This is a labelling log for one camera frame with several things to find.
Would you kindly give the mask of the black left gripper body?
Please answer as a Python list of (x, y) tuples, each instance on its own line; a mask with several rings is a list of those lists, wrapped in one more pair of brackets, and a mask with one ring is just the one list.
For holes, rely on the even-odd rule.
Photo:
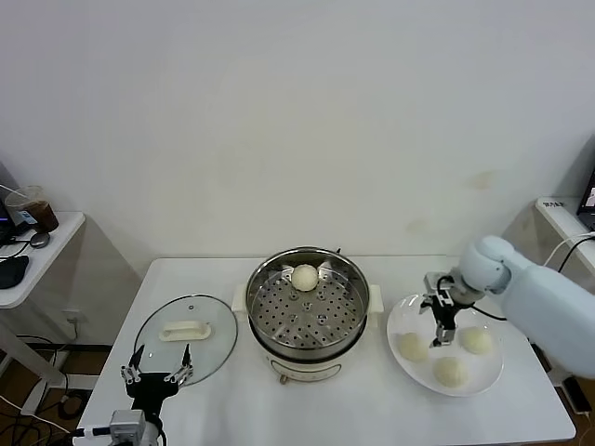
[(178, 392), (179, 384), (168, 374), (140, 374), (139, 381), (126, 382), (126, 394), (133, 400), (132, 410), (160, 412), (164, 401)]

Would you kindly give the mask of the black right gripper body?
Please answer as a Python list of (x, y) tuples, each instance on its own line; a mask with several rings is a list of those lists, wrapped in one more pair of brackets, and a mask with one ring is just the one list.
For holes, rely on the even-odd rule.
[(431, 309), (438, 327), (450, 331), (456, 329), (455, 318), (459, 306), (449, 295), (432, 295)]

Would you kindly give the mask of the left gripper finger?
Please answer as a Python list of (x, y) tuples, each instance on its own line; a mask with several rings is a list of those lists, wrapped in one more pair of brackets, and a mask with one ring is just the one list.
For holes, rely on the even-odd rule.
[(187, 344), (182, 355), (180, 367), (173, 373), (169, 374), (165, 381), (177, 385), (182, 385), (193, 374), (192, 355), (190, 352), (190, 345)]
[(133, 384), (140, 381), (139, 364), (143, 355), (145, 346), (141, 345), (130, 357), (127, 365), (121, 366), (121, 376), (126, 384)]

